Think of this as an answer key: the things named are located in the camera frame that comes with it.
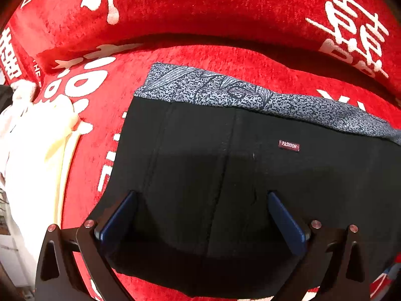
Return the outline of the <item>black pants grey waistband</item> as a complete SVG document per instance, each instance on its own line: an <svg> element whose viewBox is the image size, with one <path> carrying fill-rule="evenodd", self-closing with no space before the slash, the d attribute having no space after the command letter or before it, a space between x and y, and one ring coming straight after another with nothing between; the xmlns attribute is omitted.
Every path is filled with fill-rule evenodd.
<svg viewBox="0 0 401 301"><path fill-rule="evenodd" d="M273 295L298 262L268 210L359 227L376 279L400 252L400 131L349 104L156 63L93 215L113 269L189 295Z"/></svg>

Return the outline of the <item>white cream cloth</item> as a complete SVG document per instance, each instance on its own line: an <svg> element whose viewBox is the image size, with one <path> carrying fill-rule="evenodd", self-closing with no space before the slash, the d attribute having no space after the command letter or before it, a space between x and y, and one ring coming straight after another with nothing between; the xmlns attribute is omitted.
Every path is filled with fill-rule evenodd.
<svg viewBox="0 0 401 301"><path fill-rule="evenodd" d="M19 258L34 284L46 230L61 224L80 118L65 95L33 103L35 83L18 80L11 88L12 104L1 112L1 183L18 228Z"/></svg>

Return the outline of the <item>red sofa seat cover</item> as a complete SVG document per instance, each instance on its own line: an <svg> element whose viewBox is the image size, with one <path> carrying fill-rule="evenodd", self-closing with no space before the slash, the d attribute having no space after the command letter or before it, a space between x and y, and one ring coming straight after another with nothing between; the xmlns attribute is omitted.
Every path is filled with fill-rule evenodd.
<svg viewBox="0 0 401 301"><path fill-rule="evenodd" d="M140 46L99 46L71 61L72 67L56 69L47 77L46 86L39 95L39 102L44 103L65 95L80 108L82 136L73 155L65 188L64 228L81 226L87 219L102 215L103 212L99 215L92 212L110 180L126 115L135 91L144 84L151 66L156 63L211 71L275 93L321 97L349 104L400 131L400 106L385 88L353 65L319 52L281 46L245 49L161 41ZM331 252L326 253L312 287L320 286L331 257ZM113 271L129 294L138 300L272 296L189 295Z"/></svg>

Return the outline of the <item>red sofa back cushion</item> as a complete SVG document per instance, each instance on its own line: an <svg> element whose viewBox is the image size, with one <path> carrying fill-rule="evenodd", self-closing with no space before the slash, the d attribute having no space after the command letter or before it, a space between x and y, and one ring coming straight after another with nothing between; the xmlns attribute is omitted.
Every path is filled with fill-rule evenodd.
<svg viewBox="0 0 401 301"><path fill-rule="evenodd" d="M207 35L327 52L400 92L400 24L382 0L22 0L14 37L44 69L101 44Z"/></svg>

